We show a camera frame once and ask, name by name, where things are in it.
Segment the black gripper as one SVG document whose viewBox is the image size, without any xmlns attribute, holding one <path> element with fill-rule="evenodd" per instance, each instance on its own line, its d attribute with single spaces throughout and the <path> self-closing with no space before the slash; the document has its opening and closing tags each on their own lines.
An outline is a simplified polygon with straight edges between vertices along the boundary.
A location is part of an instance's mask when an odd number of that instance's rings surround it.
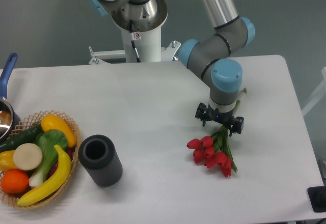
<svg viewBox="0 0 326 224">
<path fill-rule="evenodd" d="M 199 103 L 195 118 L 202 122 L 202 126 L 205 127 L 207 121 L 214 121 L 229 128 L 229 136 L 233 134 L 241 134 L 244 127 L 244 117 L 234 117 L 234 109 L 222 113 L 218 109 L 213 109 L 210 105 L 207 106 L 204 103 Z"/>
</svg>

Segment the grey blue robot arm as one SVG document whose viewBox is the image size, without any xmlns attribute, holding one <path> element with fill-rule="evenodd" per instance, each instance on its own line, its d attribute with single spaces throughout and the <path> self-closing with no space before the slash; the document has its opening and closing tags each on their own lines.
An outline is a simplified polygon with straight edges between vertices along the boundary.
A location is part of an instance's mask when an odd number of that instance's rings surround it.
<svg viewBox="0 0 326 224">
<path fill-rule="evenodd" d="M 244 119 L 234 116 L 242 67 L 230 55 L 253 40 L 255 28 L 239 16 L 233 0 L 202 0 L 214 34 L 205 41 L 171 45 L 171 54 L 161 46 L 161 26 L 168 16 L 164 0 L 88 1 L 99 15 L 110 14 L 120 28 L 128 63 L 177 58 L 210 89 L 209 103 L 199 104 L 196 118 L 222 124 L 231 134 L 242 132 Z"/>
</svg>

